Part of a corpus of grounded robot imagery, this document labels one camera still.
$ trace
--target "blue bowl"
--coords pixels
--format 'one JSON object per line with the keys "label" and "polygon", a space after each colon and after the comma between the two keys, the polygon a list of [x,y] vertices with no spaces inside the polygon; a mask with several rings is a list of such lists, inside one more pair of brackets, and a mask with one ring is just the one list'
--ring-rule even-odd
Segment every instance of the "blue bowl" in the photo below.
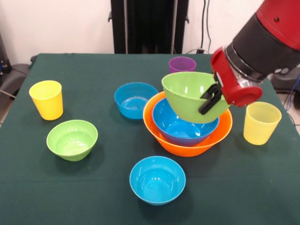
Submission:
{"label": "blue bowl", "polygon": [[166,98],[160,100],[152,112],[153,120],[162,136],[169,142],[180,146],[194,146],[217,128],[219,117],[211,123],[190,123],[179,118]]}
{"label": "blue bowl", "polygon": [[175,161],[152,156],[144,158],[133,167],[129,183],[140,199],[158,206],[173,201],[182,193],[186,176]]}
{"label": "blue bowl", "polygon": [[130,119],[142,119],[146,103],[157,93],[158,90],[150,84],[133,82],[120,86],[114,94],[114,100],[122,115]]}

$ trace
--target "white wall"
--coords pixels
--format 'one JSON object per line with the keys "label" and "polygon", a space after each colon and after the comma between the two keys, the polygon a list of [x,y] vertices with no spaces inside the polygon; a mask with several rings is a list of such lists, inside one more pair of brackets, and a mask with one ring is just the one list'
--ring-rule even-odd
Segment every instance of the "white wall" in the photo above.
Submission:
{"label": "white wall", "polygon": [[[189,0],[188,16],[190,23],[186,23],[183,53],[201,46],[203,2],[203,0]],[[210,53],[213,53],[221,46],[230,44],[234,36],[262,2],[263,0],[210,0],[208,18],[210,38],[212,40]],[[206,22],[204,25],[203,48],[208,50],[209,39],[206,34]]]}
{"label": "white wall", "polygon": [[[201,41],[203,0],[189,1],[183,53]],[[231,42],[263,0],[210,1],[212,53]],[[0,0],[0,32],[13,64],[38,53],[113,53],[110,11],[110,0]]]}
{"label": "white wall", "polygon": [[11,63],[37,53],[113,53],[110,0],[0,0]]}

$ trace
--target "yellow cup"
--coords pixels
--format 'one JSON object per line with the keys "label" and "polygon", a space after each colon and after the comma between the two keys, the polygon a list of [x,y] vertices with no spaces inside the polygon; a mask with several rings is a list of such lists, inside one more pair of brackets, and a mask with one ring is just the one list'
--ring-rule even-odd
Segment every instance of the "yellow cup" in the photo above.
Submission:
{"label": "yellow cup", "polygon": [[265,144],[281,120],[281,112],[266,102],[254,102],[246,109],[244,138],[251,144]]}
{"label": "yellow cup", "polygon": [[55,120],[63,114],[61,84],[57,81],[34,84],[29,95],[44,120]]}

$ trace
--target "green tablecloth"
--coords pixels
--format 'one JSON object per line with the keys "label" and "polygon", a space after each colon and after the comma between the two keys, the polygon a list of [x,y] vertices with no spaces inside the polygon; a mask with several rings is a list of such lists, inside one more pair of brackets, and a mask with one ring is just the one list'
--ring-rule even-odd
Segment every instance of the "green tablecloth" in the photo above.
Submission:
{"label": "green tablecloth", "polygon": [[[39,55],[0,128],[0,224],[300,224],[300,139],[269,81],[261,100],[283,117],[264,146],[244,140],[245,108],[231,106],[228,137],[191,158],[169,154],[142,120],[120,115],[115,90],[140,81],[161,91],[171,57]],[[211,72],[209,55],[190,57],[197,71]],[[63,86],[65,111],[55,121],[42,120],[28,95],[46,79]],[[99,132],[92,153],[76,163],[55,156],[45,143],[54,126],[70,119],[88,120]],[[140,201],[128,181],[135,163],[153,155],[174,159],[187,176],[183,193],[161,207]]]}

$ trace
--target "orange bowl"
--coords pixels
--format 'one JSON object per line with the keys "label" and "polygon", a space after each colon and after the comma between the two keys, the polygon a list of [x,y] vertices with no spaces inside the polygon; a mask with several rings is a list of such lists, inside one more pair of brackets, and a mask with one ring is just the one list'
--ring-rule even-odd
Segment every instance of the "orange bowl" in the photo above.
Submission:
{"label": "orange bowl", "polygon": [[168,142],[159,132],[156,127],[153,117],[152,111],[157,102],[161,99],[165,98],[165,92],[162,91],[155,96],[153,96],[146,104],[143,111],[143,119],[146,125],[146,128],[152,133],[152,135],[158,140],[158,142],[166,149],[168,152],[182,157],[192,157],[198,156],[204,153],[206,150],[214,146],[223,140],[230,132],[233,126],[233,118],[232,115],[227,109],[222,115],[220,115],[220,122],[215,131],[203,142],[192,146],[192,147],[184,147],[176,144],[172,144]]}

